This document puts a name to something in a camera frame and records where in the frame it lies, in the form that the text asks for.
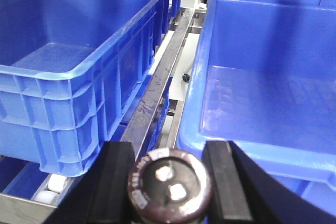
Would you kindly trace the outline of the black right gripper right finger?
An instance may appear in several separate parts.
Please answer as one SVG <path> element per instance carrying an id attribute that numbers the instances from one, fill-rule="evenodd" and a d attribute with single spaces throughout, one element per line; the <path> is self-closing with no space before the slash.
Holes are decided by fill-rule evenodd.
<path id="1" fill-rule="evenodd" d="M 232 141 L 208 141 L 202 162 L 212 181 L 208 223 L 335 223 L 268 175 Z"/>

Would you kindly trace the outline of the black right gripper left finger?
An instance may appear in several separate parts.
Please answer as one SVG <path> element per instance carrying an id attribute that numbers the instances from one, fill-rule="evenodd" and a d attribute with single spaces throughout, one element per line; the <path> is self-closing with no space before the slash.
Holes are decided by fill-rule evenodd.
<path id="1" fill-rule="evenodd" d="M 131 223 L 127 181 L 134 164 L 129 142 L 105 142 L 94 164 L 45 223 Z"/>

